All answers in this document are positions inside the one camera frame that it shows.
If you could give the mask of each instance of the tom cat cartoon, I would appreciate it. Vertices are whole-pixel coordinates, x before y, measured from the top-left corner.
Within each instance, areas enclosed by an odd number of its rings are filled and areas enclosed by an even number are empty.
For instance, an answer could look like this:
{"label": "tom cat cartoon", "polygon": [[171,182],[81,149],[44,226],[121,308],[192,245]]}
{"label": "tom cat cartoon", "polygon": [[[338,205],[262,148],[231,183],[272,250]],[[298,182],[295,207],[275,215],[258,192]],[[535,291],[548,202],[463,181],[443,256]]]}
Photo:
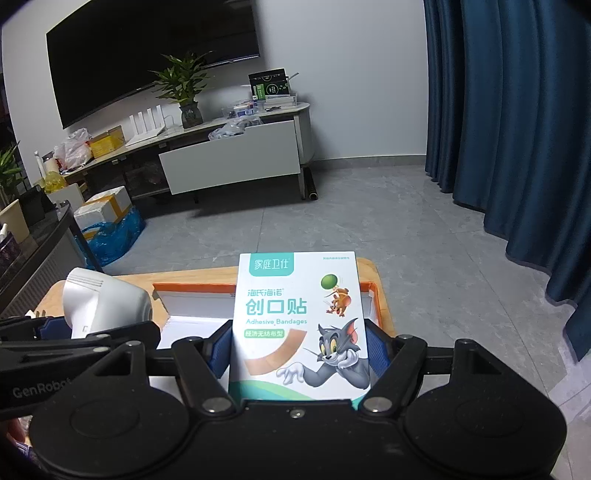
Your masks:
{"label": "tom cat cartoon", "polygon": [[322,365],[316,372],[300,362],[280,368],[277,376],[283,377],[283,384],[290,385],[295,378],[311,387],[319,387],[337,373],[354,387],[366,389],[370,382],[369,361],[359,357],[361,348],[357,346],[355,320],[357,318],[348,321],[342,328],[322,328],[318,325],[320,353],[317,354],[317,361]]}

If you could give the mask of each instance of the green balloon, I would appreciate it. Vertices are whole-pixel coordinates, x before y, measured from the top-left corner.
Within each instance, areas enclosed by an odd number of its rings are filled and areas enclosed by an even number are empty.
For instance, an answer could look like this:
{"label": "green balloon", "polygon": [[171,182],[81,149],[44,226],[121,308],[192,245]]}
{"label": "green balloon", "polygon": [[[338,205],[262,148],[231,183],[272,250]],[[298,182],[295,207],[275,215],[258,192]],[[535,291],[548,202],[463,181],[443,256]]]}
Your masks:
{"label": "green balloon", "polygon": [[331,290],[336,284],[337,284],[336,275],[334,275],[332,273],[325,275],[324,277],[322,277],[322,280],[320,280],[320,285],[325,290]]}

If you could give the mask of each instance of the metal screw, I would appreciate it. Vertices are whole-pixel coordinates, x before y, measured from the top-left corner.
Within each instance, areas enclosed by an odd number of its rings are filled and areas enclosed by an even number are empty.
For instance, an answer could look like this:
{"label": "metal screw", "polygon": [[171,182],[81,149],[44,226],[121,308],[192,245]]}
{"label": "metal screw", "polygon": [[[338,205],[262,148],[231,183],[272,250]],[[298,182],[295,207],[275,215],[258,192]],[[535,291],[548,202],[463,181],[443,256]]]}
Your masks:
{"label": "metal screw", "polygon": [[306,411],[303,408],[294,408],[290,411],[290,417],[292,419],[300,419],[306,415]]}
{"label": "metal screw", "polygon": [[232,408],[232,402],[227,398],[213,397],[203,402],[203,409],[209,413],[221,413]]}
{"label": "metal screw", "polygon": [[392,402],[386,397],[371,397],[363,401],[363,407],[371,413],[383,413],[392,408]]}

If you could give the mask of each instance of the adhesive bandage box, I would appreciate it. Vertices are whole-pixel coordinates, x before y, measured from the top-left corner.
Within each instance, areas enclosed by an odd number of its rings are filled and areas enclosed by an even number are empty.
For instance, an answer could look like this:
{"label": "adhesive bandage box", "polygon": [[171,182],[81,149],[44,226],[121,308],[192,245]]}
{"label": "adhesive bandage box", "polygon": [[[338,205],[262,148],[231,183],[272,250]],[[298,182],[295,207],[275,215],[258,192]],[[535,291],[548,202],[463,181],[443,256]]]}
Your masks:
{"label": "adhesive bandage box", "polygon": [[242,254],[232,330],[235,398],[356,404],[369,390],[354,252]]}

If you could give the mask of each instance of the white drawer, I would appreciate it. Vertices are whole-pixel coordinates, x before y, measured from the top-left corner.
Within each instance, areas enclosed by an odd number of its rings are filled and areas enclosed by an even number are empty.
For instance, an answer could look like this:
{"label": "white drawer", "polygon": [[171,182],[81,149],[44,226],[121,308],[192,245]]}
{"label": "white drawer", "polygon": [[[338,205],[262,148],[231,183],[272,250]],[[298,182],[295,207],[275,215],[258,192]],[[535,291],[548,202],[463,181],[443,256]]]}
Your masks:
{"label": "white drawer", "polygon": [[172,193],[300,172],[294,121],[248,127],[221,138],[160,154]]}

